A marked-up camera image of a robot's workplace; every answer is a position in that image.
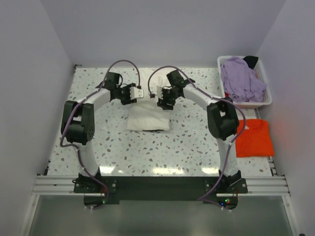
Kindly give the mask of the white t shirt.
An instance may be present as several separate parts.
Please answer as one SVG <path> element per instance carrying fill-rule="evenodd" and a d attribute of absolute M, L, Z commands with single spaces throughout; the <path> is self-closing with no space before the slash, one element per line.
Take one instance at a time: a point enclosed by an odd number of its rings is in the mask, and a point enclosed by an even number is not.
<path fill-rule="evenodd" d="M 165 132 L 170 129 L 170 112 L 158 107 L 158 98 L 150 98 L 149 95 L 149 91 L 154 92 L 157 87 L 169 86 L 166 74 L 170 70 L 160 70 L 149 80 L 153 71 L 150 68 L 139 69 L 143 97 L 130 106 L 126 123 L 128 131 Z"/>

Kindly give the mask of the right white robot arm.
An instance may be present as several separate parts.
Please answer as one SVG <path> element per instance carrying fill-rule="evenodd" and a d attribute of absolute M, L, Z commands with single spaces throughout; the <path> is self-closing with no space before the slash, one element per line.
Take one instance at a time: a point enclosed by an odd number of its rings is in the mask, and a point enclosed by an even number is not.
<path fill-rule="evenodd" d="M 173 110 L 176 100 L 182 97 L 193 101 L 206 111 L 209 132 L 218 143 L 220 175 L 214 186 L 203 197 L 211 194 L 218 186 L 222 192 L 231 193 L 241 179 L 235 147 L 239 127 L 236 110 L 239 108 L 229 98 L 207 94 L 189 77 L 184 79 L 183 76 L 186 74 L 182 70 L 174 66 L 171 68 L 174 68 L 174 71 L 167 74 L 170 87 L 157 87 L 157 105 L 163 110 Z"/>

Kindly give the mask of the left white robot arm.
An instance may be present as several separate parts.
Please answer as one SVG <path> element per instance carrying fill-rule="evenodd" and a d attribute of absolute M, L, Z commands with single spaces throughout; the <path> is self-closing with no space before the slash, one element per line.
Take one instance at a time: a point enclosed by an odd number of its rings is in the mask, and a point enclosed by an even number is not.
<path fill-rule="evenodd" d="M 120 100 L 122 105 L 129 105 L 142 97 L 140 84 L 124 84 L 121 74 L 107 72 L 91 94 L 79 100 L 65 102 L 60 146 L 73 147 L 77 152 L 81 170 L 74 180 L 76 186 L 91 193 L 109 194 L 108 187 L 101 180 L 100 168 L 94 157 L 92 140 L 95 135 L 95 111 L 115 99 Z"/>

